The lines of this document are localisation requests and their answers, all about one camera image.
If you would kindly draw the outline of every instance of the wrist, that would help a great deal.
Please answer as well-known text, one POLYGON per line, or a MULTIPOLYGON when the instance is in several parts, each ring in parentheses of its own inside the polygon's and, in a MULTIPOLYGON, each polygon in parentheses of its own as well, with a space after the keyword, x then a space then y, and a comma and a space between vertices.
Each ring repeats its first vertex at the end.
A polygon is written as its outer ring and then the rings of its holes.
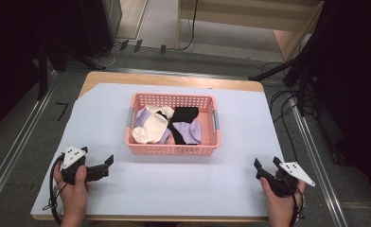
POLYGON ((84 216, 64 214, 61 227, 80 227, 84 216))
POLYGON ((269 224, 271 227, 290 227, 289 223, 286 224, 286 223, 272 223, 270 220, 269 220, 269 224))

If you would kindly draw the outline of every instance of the folded clothing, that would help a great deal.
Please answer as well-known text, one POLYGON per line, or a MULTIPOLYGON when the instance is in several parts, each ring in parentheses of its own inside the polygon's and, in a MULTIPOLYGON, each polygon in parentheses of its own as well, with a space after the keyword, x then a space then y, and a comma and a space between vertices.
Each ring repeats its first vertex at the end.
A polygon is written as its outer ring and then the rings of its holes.
POLYGON ((168 128, 173 134, 174 142, 176 145, 194 145, 194 144, 201 143, 201 124, 199 122, 198 123, 194 122, 194 119, 197 118, 199 111, 200 110, 198 109, 198 107, 176 107, 174 109, 173 117, 168 122, 168 128), (177 124, 177 128, 181 129, 181 132, 179 132, 173 124, 181 123, 181 122, 187 123, 188 125, 177 124), (200 131, 199 135, 196 132, 190 131, 191 129, 194 131, 196 129, 199 129, 200 131))
POLYGON ((172 117, 173 113, 174 111, 170 107, 147 105, 135 117, 132 137, 140 144, 165 144, 170 135, 167 117, 172 117))

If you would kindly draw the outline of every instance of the white paper sheet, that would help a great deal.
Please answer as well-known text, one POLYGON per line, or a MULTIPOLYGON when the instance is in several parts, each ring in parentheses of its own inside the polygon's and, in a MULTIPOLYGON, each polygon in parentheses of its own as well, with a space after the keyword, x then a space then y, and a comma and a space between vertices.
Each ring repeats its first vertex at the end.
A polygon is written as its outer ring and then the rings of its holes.
MULTIPOLYGON (((90 183, 94 216, 265 217, 254 159, 272 173, 274 156, 283 160, 265 94, 219 89, 101 83, 75 103, 54 158, 68 146, 88 147, 88 166, 115 156, 110 176, 90 183), (208 157, 134 155, 124 143, 134 93, 213 96, 221 145, 208 157)), ((32 215, 51 215, 48 176, 32 215)))

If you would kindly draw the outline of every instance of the handheld controller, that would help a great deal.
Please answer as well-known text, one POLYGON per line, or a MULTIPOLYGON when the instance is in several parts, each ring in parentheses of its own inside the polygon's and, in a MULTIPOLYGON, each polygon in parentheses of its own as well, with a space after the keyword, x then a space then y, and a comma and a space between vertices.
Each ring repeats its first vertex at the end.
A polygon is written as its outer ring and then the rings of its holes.
POLYGON ((257 174, 256 178, 264 177, 268 180, 272 191, 277 197, 288 197, 295 193, 298 180, 301 180, 311 186, 315 186, 315 182, 307 175, 307 173, 294 163, 282 163, 277 157, 274 157, 274 164, 277 166, 275 175, 262 168, 262 164, 258 159, 254 161, 257 174))
MULTIPOLYGON (((80 166, 85 166, 85 154, 88 148, 68 147, 64 154, 62 162, 62 177, 66 183, 74 185, 76 183, 76 173, 80 166)), ((85 182, 95 182, 101 178, 109 176, 109 166, 114 162, 114 156, 111 155, 104 164, 98 166, 86 167, 85 182)))

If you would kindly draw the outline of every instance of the hand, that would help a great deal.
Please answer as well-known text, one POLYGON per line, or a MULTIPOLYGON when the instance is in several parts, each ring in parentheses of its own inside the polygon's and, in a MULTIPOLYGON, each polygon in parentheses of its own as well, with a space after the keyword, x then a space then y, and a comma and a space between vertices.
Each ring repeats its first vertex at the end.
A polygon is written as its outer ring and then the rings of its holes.
MULTIPOLYGON (((290 222, 292 221, 292 211, 294 209, 294 201, 292 200, 292 197, 277 197, 265 178, 260 178, 260 181, 262 189, 268 199, 268 215, 271 227, 290 226, 290 222)), ((300 192, 304 194, 306 184, 302 181, 298 181, 297 187, 300 189, 300 192)), ((297 206, 300 207, 302 204, 301 194, 296 191, 294 196, 297 200, 297 206)))
POLYGON ((76 184, 71 185, 62 180, 61 165, 62 162, 58 162, 53 172, 64 207, 61 226, 81 226, 88 203, 89 184, 85 183, 86 167, 80 166, 77 169, 76 184))

